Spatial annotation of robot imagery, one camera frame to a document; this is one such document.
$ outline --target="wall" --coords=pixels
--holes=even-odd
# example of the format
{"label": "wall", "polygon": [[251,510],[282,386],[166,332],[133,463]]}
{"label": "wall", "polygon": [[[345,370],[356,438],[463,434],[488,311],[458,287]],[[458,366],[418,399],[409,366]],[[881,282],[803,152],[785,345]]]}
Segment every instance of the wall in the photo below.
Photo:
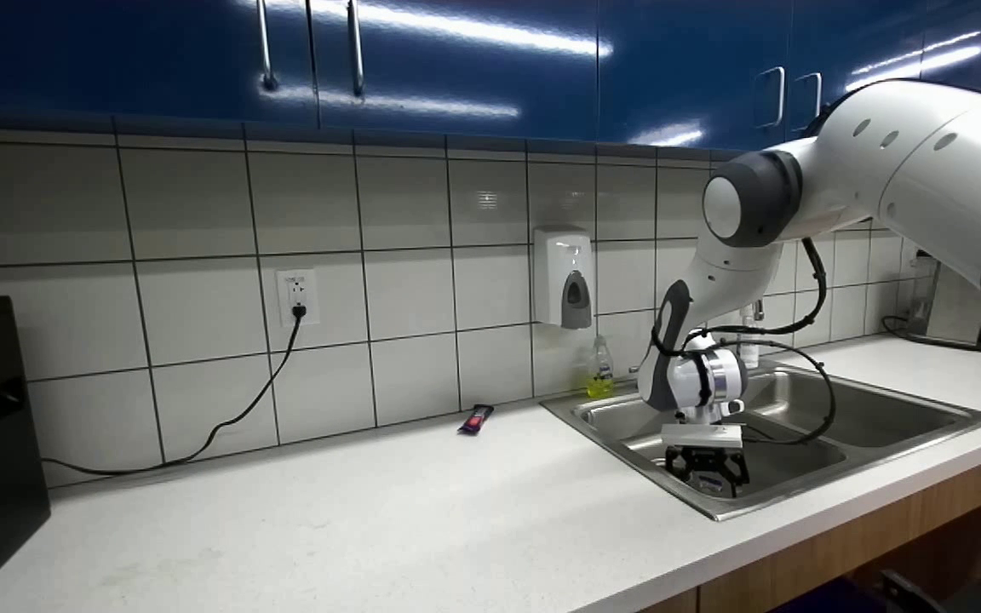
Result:
{"label": "wall", "polygon": [[[321,320],[207,455],[569,394],[597,329],[626,370],[656,288],[689,266],[706,172],[702,160],[521,146],[0,130],[0,291],[18,305],[42,450],[88,465],[191,454],[281,364],[281,270],[321,275]],[[597,329],[532,320],[529,230],[547,224],[597,235]],[[906,287],[901,239],[857,224],[820,251],[835,288],[795,339],[874,329]],[[803,312],[811,288],[787,248],[767,320]]]}

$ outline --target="power outlet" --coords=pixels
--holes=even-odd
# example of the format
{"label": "power outlet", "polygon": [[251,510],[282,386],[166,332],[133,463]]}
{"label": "power outlet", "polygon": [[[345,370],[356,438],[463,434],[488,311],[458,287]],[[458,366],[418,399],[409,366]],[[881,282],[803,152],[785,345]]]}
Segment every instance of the power outlet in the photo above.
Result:
{"label": "power outlet", "polygon": [[293,329],[293,305],[306,305],[304,322],[321,322],[316,270],[282,270],[281,273],[282,329]]}

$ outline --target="white robotic arm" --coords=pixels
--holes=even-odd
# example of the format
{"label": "white robotic arm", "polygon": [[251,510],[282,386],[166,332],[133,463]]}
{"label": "white robotic arm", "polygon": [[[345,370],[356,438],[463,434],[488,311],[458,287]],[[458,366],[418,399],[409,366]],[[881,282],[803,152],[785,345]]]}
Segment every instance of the white robotic arm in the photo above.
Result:
{"label": "white robotic arm", "polygon": [[706,235],[661,303],[645,399],[718,423],[747,387],[702,322],[762,296],[792,239],[880,216],[981,287],[981,95],[881,83],[842,100],[817,136],[735,157],[706,186]]}

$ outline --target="stainless steel sink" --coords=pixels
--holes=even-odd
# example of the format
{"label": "stainless steel sink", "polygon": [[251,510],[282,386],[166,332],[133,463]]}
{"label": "stainless steel sink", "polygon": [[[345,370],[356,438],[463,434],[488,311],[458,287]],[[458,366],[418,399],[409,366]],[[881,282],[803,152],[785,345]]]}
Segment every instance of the stainless steel sink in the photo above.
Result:
{"label": "stainless steel sink", "polygon": [[636,394],[602,402],[553,402],[547,413],[715,520],[981,425],[981,413],[971,409],[835,380],[838,413],[830,430],[811,441],[781,447],[776,438],[811,432],[826,420],[826,380],[806,370],[772,370],[767,379],[752,379],[747,402],[748,413],[735,414],[733,423],[747,425],[748,486],[744,486],[735,497],[695,490],[663,471],[661,425],[669,425],[669,414],[648,409]]}

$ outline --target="white countertop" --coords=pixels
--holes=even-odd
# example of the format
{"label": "white countertop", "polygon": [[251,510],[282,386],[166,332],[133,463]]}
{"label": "white countertop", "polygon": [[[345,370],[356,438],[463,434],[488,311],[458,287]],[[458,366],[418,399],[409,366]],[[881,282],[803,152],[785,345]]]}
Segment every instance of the white countertop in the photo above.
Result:
{"label": "white countertop", "polygon": [[[981,353],[817,349],[830,374],[981,409]],[[74,486],[0,570],[0,613],[636,610],[981,463],[981,430],[709,520],[546,409]]]}

